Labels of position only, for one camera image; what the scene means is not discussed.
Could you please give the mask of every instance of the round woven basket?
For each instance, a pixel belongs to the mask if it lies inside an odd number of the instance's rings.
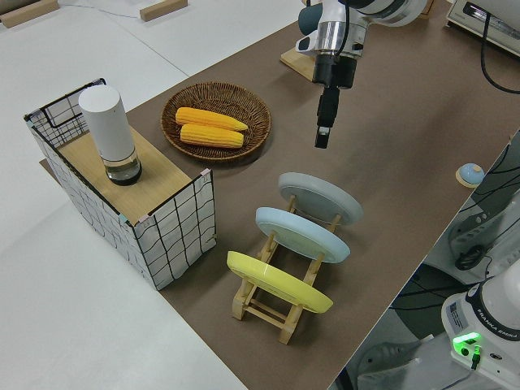
[[[229,115],[248,125],[244,145],[239,149],[214,148],[186,144],[180,140],[181,126],[176,122],[180,107],[192,107]],[[238,85],[209,82],[195,84],[176,93],[164,106],[162,132],[180,151],[213,162],[230,162],[253,153],[269,136],[271,113],[265,103]]]

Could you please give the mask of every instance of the small round object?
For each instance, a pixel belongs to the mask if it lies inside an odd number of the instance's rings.
[[[242,279],[305,310],[325,313],[332,306],[332,300],[316,288],[256,258],[230,251],[227,266]]]
[[[478,187],[485,175],[482,167],[473,163],[464,164],[455,172],[458,182],[470,189]]]
[[[363,209],[356,199],[334,184],[303,173],[280,175],[278,188],[284,199],[296,197],[295,208],[311,217],[330,223],[337,215],[339,223],[349,225],[361,219]]]
[[[287,211],[260,207],[256,223],[266,236],[275,233],[275,241],[285,248],[315,260],[321,254],[323,262],[343,262],[349,247],[324,227]]]

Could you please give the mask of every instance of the storage box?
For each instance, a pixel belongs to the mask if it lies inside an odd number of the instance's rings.
[[[112,184],[78,106],[81,91],[100,84],[105,81],[95,80],[24,118],[85,220],[161,289],[216,244],[213,174],[204,170],[189,179],[134,132],[143,175],[133,186]],[[145,207],[142,214],[139,207]]]

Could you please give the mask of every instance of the black cable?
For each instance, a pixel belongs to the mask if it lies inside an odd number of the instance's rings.
[[[512,171],[517,171],[518,169],[520,169],[520,167],[515,167],[515,168],[511,168],[511,169],[504,169],[503,171],[493,171],[493,172],[488,172],[490,175],[498,175],[500,173],[508,173],[508,172],[512,172]]]
[[[448,386],[445,386],[443,388],[441,388],[440,390],[446,390],[448,388],[452,388],[453,386],[456,386],[458,385],[460,382],[464,381],[464,380],[467,380],[468,378],[470,378],[470,376],[473,374],[473,370],[470,370],[470,372],[468,373],[468,375],[466,375],[464,378],[460,378],[458,380],[456,380],[455,382],[449,384]]]
[[[500,159],[500,162],[496,165],[496,167],[494,167],[493,169],[491,169],[488,174],[494,174],[495,171],[500,167],[500,165],[502,165],[502,163],[504,162],[505,158],[507,157],[507,153],[509,153],[509,147],[511,146],[511,144],[507,144],[507,146],[505,147],[505,150],[504,150],[504,155],[502,156],[502,158]]]
[[[501,234],[495,237],[495,240],[493,240],[492,245],[495,244],[496,240],[498,240],[501,236],[503,236],[510,228],[512,228],[518,221],[520,221],[520,218],[518,218],[516,221],[511,223],[507,229],[505,229]]]
[[[413,310],[425,310],[425,309],[430,309],[432,307],[440,307],[442,306],[443,304],[442,303],[437,303],[437,304],[434,304],[434,305],[428,305],[428,306],[420,306],[420,307],[395,307],[395,306],[390,306],[388,307],[389,309],[392,309],[392,310],[403,310],[403,311],[413,311]]]
[[[430,293],[432,291],[444,291],[444,290],[459,290],[462,288],[471,288],[475,286],[476,283],[472,284],[459,284],[458,286],[445,286],[445,287],[437,287],[437,288],[426,288],[424,291],[413,291],[413,292],[403,292],[402,294],[399,294],[398,297],[411,297],[413,295],[421,295]]]
[[[513,180],[517,179],[518,177],[520,177],[520,173],[518,175],[516,175],[515,177],[513,177],[512,179],[509,179],[507,180],[505,183],[503,183],[500,187],[497,187],[493,190],[491,190],[491,192],[489,192],[488,195],[486,195],[485,197],[483,197],[482,199],[479,199],[477,202],[475,202],[473,205],[471,206],[468,206],[466,207],[465,209],[462,209],[462,210],[459,210],[458,214],[464,212],[464,211],[467,211],[469,209],[472,209],[473,207],[477,206],[478,204],[480,204],[481,202],[485,201],[486,199],[488,199],[493,193],[495,193],[496,191],[500,191],[501,189],[504,189],[506,187],[506,184],[509,184],[510,182],[512,182]]]
[[[349,0],[344,0],[344,12],[346,18],[346,24],[344,28],[344,36],[343,41],[341,41],[341,46],[336,52],[336,57],[339,57],[343,49],[345,48],[345,44],[347,43],[347,38],[349,37],[349,27],[350,27],[350,7]]]
[[[488,71],[486,70],[486,60],[485,60],[485,50],[486,50],[486,44],[488,42],[488,30],[489,30],[489,22],[491,20],[492,15],[487,12],[486,14],[486,22],[484,23],[484,31],[482,34],[482,45],[480,46],[480,67],[482,68],[482,73],[484,74],[484,77],[487,81],[489,81],[489,84],[491,84],[493,87],[499,89],[500,91],[507,92],[507,93],[515,93],[520,94],[520,90],[515,89],[509,89],[506,87],[503,87],[496,83],[489,75]]]
[[[484,256],[484,257],[485,257],[485,258],[489,258],[489,263],[486,265],[486,270],[484,271],[484,280],[483,280],[483,282],[485,282],[486,280],[489,279],[489,277],[488,277],[489,266],[491,266],[491,263],[492,263],[492,261],[493,261],[493,258],[492,258],[491,256],[486,255],[486,256]]]
[[[516,180],[518,177],[520,177],[520,173],[518,175],[516,175],[515,177],[513,177],[512,179],[507,180],[505,183],[499,185],[498,187],[496,187],[494,189],[490,189],[489,191],[486,191],[485,193],[477,193],[476,191],[474,193],[476,195],[481,195],[481,196],[496,193],[497,191],[500,191],[501,189],[507,189],[508,187],[512,187],[514,185],[520,184],[520,182],[509,183],[512,180]]]
[[[433,292],[433,291],[427,291],[427,289],[425,287],[423,287],[418,281],[416,280],[413,280],[413,279],[410,279],[410,282],[412,282],[413,284],[415,284],[416,286],[418,286],[420,289],[422,289],[422,291],[426,294],[426,293],[429,293],[431,295],[435,295],[436,297],[440,297],[440,298],[443,298],[443,299],[446,299],[447,297],[445,297],[444,295],[441,295],[441,294],[438,294],[437,292]]]

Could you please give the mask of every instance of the white table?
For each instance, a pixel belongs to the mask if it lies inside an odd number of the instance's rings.
[[[98,77],[130,110],[293,22],[301,4],[192,0],[148,23],[96,9],[118,3],[135,2],[60,1],[0,25],[0,388],[244,388],[80,217],[23,115]]]

